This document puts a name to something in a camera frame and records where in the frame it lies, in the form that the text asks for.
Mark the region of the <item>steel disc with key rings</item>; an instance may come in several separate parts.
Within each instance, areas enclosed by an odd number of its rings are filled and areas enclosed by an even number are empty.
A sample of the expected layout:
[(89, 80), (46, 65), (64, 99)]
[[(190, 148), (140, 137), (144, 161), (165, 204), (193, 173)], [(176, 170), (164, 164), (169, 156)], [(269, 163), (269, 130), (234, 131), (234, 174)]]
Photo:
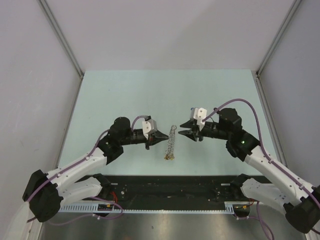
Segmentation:
[(177, 126), (176, 125), (172, 125), (170, 127), (170, 131), (169, 131), (169, 135), (168, 135), (167, 147), (166, 147), (164, 156), (169, 156), (170, 157), (171, 155), (174, 155), (176, 130), (177, 130)]

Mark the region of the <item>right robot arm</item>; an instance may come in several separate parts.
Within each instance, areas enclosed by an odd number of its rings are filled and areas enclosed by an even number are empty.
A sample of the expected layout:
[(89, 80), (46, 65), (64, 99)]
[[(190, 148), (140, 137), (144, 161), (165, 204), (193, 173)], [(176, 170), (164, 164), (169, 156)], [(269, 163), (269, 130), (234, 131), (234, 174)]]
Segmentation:
[(190, 119), (181, 124), (180, 135), (197, 142), (204, 138), (226, 141), (234, 158), (253, 167), (273, 186), (264, 185), (245, 174), (239, 175), (230, 188), (231, 196), (242, 201), (257, 200), (283, 214), (297, 231), (307, 234), (320, 220), (320, 188), (294, 174), (263, 149), (262, 141), (243, 129), (242, 118), (234, 108), (218, 112), (218, 122), (205, 121), (207, 110), (193, 108)]

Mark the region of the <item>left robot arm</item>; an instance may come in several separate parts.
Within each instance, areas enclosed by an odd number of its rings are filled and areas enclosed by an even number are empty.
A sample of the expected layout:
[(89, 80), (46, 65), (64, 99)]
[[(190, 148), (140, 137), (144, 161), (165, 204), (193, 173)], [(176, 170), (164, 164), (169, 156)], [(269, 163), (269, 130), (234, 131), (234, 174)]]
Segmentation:
[(169, 139), (160, 132), (151, 116), (144, 115), (142, 127), (133, 129), (126, 117), (118, 117), (100, 134), (92, 150), (63, 167), (48, 172), (33, 172), (22, 199), (28, 203), (34, 219), (43, 223), (53, 218), (61, 207), (87, 198), (105, 200), (111, 184), (100, 173), (81, 180), (89, 172), (104, 167), (124, 152), (124, 146), (143, 144), (146, 150)]

